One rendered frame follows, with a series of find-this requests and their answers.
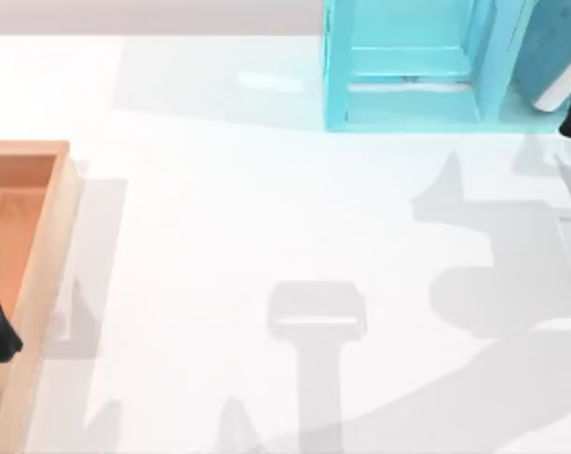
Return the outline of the dark teal book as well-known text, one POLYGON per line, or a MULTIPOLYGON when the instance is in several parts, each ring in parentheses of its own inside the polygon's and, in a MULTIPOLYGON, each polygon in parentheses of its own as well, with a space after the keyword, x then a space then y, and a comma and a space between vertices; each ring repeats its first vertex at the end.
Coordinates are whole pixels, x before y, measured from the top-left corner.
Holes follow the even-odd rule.
POLYGON ((538 0, 514 70, 521 96, 536 110, 571 101, 571 0, 538 0))

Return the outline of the light blue rack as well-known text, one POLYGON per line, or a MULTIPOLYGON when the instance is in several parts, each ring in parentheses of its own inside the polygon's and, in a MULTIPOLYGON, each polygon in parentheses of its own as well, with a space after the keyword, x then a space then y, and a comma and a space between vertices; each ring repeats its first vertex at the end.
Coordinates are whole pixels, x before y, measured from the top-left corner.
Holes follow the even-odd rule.
POLYGON ((514 70, 538 0, 323 0, 329 131, 551 133, 514 70))

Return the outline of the shallow salmon-coloured box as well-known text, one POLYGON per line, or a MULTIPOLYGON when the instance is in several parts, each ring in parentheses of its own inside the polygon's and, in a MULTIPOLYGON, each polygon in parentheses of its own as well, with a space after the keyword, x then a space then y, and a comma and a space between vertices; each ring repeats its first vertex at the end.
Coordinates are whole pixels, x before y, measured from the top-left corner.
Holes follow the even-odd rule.
POLYGON ((0 363, 0 454, 23 454, 81 182, 66 141, 0 140, 0 303, 24 346, 0 363))

